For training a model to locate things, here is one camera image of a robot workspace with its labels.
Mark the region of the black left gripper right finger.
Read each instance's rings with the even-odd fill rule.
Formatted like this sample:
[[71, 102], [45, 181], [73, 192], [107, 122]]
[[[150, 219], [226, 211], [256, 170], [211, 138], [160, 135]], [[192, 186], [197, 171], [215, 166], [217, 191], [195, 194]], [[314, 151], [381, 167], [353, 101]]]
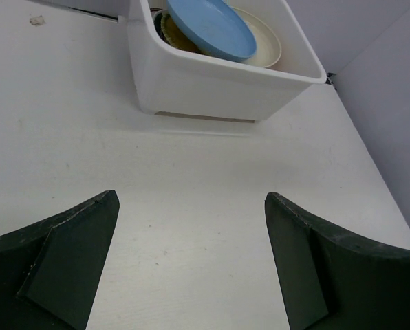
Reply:
[[291, 329], [410, 329], [410, 250], [271, 192], [268, 235]]

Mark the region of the blue plastic plate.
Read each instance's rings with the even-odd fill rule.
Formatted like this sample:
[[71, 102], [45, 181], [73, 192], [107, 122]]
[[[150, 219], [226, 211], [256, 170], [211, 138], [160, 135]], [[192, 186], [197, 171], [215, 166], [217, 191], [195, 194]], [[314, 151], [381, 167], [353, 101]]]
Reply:
[[255, 55], [253, 33], [224, 1], [170, 0], [167, 8], [181, 32], [206, 54], [234, 62]]

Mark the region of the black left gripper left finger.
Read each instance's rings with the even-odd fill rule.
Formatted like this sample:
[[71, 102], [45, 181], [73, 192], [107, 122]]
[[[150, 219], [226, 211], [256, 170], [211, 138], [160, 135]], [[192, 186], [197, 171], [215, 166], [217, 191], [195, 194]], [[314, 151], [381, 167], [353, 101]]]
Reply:
[[0, 329], [85, 329], [119, 213], [115, 191], [0, 236]]

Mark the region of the cream oval plate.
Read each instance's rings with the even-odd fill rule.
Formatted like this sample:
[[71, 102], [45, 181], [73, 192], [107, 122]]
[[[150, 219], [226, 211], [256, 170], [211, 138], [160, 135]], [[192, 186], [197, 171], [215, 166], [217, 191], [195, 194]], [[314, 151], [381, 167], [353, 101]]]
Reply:
[[257, 43], [255, 54], [243, 64], [269, 68], [281, 58], [282, 47], [277, 35], [259, 18], [249, 12], [232, 7], [250, 28]]

